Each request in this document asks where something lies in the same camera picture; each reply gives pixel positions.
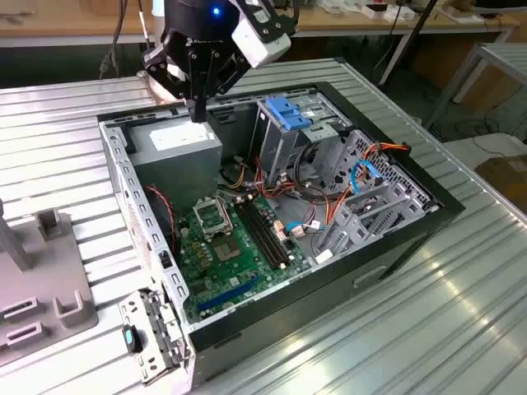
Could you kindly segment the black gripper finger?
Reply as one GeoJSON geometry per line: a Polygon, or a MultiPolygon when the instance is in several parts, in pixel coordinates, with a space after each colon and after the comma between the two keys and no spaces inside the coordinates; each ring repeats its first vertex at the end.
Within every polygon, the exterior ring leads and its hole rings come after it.
{"type": "Polygon", "coordinates": [[[166,39],[163,43],[168,73],[174,83],[175,93],[186,100],[190,118],[202,122],[202,89],[199,84],[198,53],[185,39],[166,39]]]}
{"type": "Polygon", "coordinates": [[[198,121],[207,119],[207,102],[216,94],[227,93],[236,82],[248,71],[248,62],[239,50],[223,53],[213,50],[205,70],[204,81],[198,87],[201,89],[198,99],[198,121]]]}

